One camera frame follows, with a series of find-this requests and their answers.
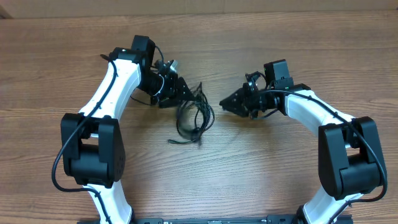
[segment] black cable bundle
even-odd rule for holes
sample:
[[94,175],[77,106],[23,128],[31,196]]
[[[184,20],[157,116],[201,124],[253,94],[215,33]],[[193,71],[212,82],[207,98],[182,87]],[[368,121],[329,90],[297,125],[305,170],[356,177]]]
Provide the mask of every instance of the black cable bundle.
[[[198,88],[192,92],[195,96],[194,101],[184,101],[177,107],[177,120],[176,127],[181,137],[189,139],[188,141],[176,141],[169,139],[168,142],[172,144],[190,144],[194,142],[200,142],[201,135],[209,130],[214,123],[215,115],[213,108],[208,104],[207,97],[202,91],[202,84],[200,83]],[[195,115],[194,123],[195,127],[192,128],[189,125],[188,114],[189,111],[196,108],[197,112]],[[198,125],[199,112],[203,116],[203,122]]]

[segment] white arm segment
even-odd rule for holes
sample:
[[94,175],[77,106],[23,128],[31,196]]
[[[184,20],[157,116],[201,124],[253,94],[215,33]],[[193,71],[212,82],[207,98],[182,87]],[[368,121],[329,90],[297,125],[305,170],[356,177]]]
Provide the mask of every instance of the white arm segment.
[[[351,121],[354,117],[348,114],[344,114],[321,99],[319,99],[313,91],[311,90],[300,90],[297,91],[296,93],[305,95],[305,96],[311,96],[312,98],[321,101],[327,107],[332,109],[333,111],[337,112],[342,118],[344,118],[347,121]],[[287,116],[290,116],[293,119],[296,119],[297,121],[300,121],[302,124],[304,124],[305,127],[307,127],[316,137],[318,137],[318,127],[325,125],[325,124],[341,124],[342,122],[334,118],[332,114],[324,110],[320,105],[318,105],[316,102],[304,99],[299,96],[295,95],[287,95],[285,97],[285,110],[287,113]]]
[[[118,70],[118,76],[116,77],[111,91],[102,102],[101,107],[94,113],[94,118],[103,118],[105,115],[109,115],[112,118],[120,120],[129,97],[141,82],[141,71],[138,64],[133,63],[130,60],[123,59],[116,59],[113,62]],[[111,63],[108,63],[108,71],[106,72],[104,80],[98,87],[92,99],[79,111],[79,113],[84,113],[86,116],[91,110],[93,110],[97,102],[104,95],[106,89],[109,87],[112,78],[113,66]]]
[[[344,114],[321,99],[319,99],[311,90],[301,90],[296,93],[311,96],[327,105],[330,109],[337,112],[342,118],[347,121],[351,121],[354,117],[348,114]],[[341,124],[342,122],[334,118],[332,114],[323,109],[316,102],[304,99],[295,95],[287,95],[285,97],[285,110],[288,116],[297,121],[300,121],[307,127],[314,135],[318,136],[318,127],[326,124]],[[363,194],[353,194],[346,196],[342,200],[336,201],[334,197],[331,197],[325,192],[325,189],[321,186],[317,194],[304,205],[303,212],[305,219],[309,224],[325,224],[329,222],[329,219],[339,210],[339,208],[347,201],[351,199],[357,199],[362,197]]]
[[[122,183],[117,181],[113,183],[112,188],[107,189],[102,185],[88,184],[84,188],[92,188],[99,192],[102,200],[104,201],[106,211],[111,218],[113,224],[129,224],[132,218],[131,206],[127,203],[124,196]],[[89,192],[91,198],[95,203],[99,215],[101,217],[101,224],[108,224],[105,219],[104,212],[102,211],[100,201],[95,197],[95,194]]]

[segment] wooden table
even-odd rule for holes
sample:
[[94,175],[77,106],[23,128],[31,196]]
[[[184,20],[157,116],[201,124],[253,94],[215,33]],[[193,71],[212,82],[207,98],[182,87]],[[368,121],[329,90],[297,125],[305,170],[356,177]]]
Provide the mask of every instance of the wooden table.
[[[123,187],[137,217],[263,217],[295,213],[312,198],[320,186],[315,136],[281,114],[251,121],[218,106],[245,73],[285,58],[296,83],[376,121],[389,191],[347,213],[358,223],[396,223],[398,11],[1,20],[1,223],[98,216],[87,193],[62,193],[51,183],[60,120],[77,113],[102,81],[107,63],[98,55],[130,47],[135,34],[179,60],[189,86],[203,82],[216,113],[200,147],[177,146],[167,143],[179,139],[174,109],[129,101],[121,120]],[[76,187],[58,168],[61,185]]]

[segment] wood surface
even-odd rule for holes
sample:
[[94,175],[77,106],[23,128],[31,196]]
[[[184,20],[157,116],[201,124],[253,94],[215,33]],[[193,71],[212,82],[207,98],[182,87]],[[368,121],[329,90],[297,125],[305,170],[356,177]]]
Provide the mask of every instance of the wood surface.
[[[251,121],[218,106],[245,73],[285,58],[295,83],[376,121],[389,190],[347,213],[356,223],[397,222],[398,11],[364,11],[1,20],[0,223],[98,217],[87,193],[57,191],[50,170],[62,116],[77,113],[106,73],[99,54],[131,46],[135,34],[179,60],[189,86],[203,82],[216,113],[201,146],[178,146],[167,143],[180,139],[174,109],[128,102],[122,182],[137,217],[263,217],[295,213],[314,196],[317,137],[281,114]],[[76,187],[62,166],[57,178]]]
[[394,10],[398,0],[0,0],[11,18]]

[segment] robotic hand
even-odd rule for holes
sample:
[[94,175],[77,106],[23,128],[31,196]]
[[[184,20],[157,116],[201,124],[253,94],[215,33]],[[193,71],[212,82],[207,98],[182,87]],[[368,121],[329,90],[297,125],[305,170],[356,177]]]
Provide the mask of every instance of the robotic hand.
[[[104,80],[92,99],[78,114],[67,113],[62,118],[62,149],[54,162],[52,181],[63,192],[88,191],[99,211],[97,223],[128,224],[134,218],[126,202],[121,176],[126,155],[119,128],[119,120],[129,97],[136,88],[151,96],[151,104],[166,108],[182,101],[194,100],[183,78],[177,75],[177,61],[152,66],[155,45],[148,37],[136,35],[131,49],[115,48],[108,56]],[[83,144],[82,139],[98,138],[98,145]],[[80,189],[65,189],[55,178],[60,157],[63,168]]]
[[[222,100],[220,106],[251,119],[266,118],[280,111],[318,136],[318,174],[322,186],[311,201],[298,209],[290,223],[349,223],[347,219],[337,219],[348,205],[379,200],[387,190],[386,165],[375,122],[369,117],[354,118],[339,112],[308,86],[294,85],[285,60],[264,64],[264,72],[265,75],[246,74],[248,82]],[[263,90],[256,86],[260,77],[266,80]],[[272,111],[259,118],[259,112],[266,110]],[[359,154],[347,156],[349,147],[359,148]],[[383,190],[376,198],[359,199],[381,185]]]

